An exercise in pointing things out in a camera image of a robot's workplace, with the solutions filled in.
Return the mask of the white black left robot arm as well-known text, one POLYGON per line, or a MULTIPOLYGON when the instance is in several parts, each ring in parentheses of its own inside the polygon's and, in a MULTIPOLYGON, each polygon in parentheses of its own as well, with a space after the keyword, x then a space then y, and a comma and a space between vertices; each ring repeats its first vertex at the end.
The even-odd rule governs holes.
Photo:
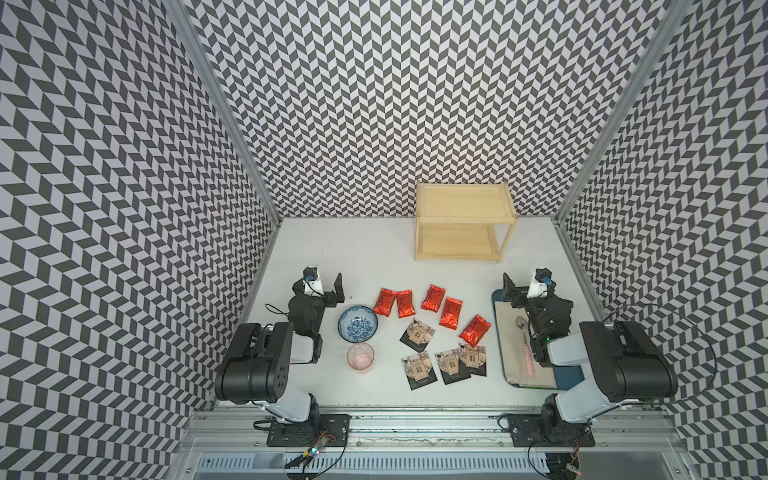
POLYGON ((265 306, 282 318, 280 322, 238 326, 216 370, 218 400, 254 405, 279 424, 317 427, 317 400, 289 382, 289 371, 293 365, 319 361, 325 310, 345 301, 342 275, 336 277, 331 291, 317 290, 319 281, 314 267, 305 268, 303 277, 292 286, 294 296, 285 311, 271 304, 265 306))

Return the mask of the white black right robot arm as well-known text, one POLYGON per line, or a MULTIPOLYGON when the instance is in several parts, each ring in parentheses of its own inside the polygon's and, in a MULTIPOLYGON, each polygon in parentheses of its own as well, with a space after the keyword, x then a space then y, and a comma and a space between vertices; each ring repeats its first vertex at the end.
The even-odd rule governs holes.
POLYGON ((563 442, 583 434, 595 417, 628 402, 677 393, 673 367, 639 323, 582 322, 572 333, 573 302, 555 293, 550 270, 537 269, 527 287, 516 285, 507 274, 502 279, 501 299, 526 314, 522 338, 530 359, 545 368, 587 365, 592 372, 545 400, 538 428, 547 440, 563 442))

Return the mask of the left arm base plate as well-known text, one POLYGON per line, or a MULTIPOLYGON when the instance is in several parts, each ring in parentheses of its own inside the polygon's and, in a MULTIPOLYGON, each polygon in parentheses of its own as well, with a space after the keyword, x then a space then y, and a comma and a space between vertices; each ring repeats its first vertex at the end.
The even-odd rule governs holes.
POLYGON ((306 422, 283 424, 273 421, 266 444, 269 447, 310 447, 321 435, 330 436, 327 447, 343 447, 348 442, 351 417, 347 414, 319 414, 306 422))

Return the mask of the red tea bag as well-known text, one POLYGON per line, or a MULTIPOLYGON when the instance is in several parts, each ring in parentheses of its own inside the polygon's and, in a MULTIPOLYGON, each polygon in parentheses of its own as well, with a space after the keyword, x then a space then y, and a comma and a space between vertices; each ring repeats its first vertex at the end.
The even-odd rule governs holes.
POLYGON ((446 290, 434 284, 430 285, 425 298, 421 304, 421 309, 431 312, 438 312, 445 298, 446 290))
POLYGON ((373 308, 377 315, 388 317, 391 314, 394 302, 396 300, 396 292, 382 288, 379 296, 373 308))
POLYGON ((475 315, 461 332, 459 338, 462 339, 470 347, 477 347, 482 338, 490 330, 491 326, 492 324, 484 319, 481 315, 475 315))
POLYGON ((459 324, 459 318, 463 302, 461 300, 447 297, 444 300, 439 325, 451 330, 456 330, 459 324))
POLYGON ((411 290, 398 291, 396 293, 397 310, 399 318, 414 316, 416 311, 413 304, 413 293, 411 290))

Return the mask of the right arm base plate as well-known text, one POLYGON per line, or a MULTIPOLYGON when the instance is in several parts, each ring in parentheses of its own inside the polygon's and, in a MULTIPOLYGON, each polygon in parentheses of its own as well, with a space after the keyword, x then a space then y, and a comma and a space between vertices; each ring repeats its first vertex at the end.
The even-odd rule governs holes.
POLYGON ((499 418, 499 425, 506 430, 515 447, 594 447, 596 441, 589 424, 570 424, 557 418, 546 419, 542 415, 506 413, 499 418))

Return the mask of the light wooden two-tier shelf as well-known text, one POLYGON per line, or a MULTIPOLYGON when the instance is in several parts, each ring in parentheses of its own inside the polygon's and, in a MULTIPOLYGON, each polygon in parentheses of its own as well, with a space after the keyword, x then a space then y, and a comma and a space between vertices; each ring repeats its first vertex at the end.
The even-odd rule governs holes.
POLYGON ((414 256, 499 263, 517 220, 505 183, 421 183, 416 187, 414 256))

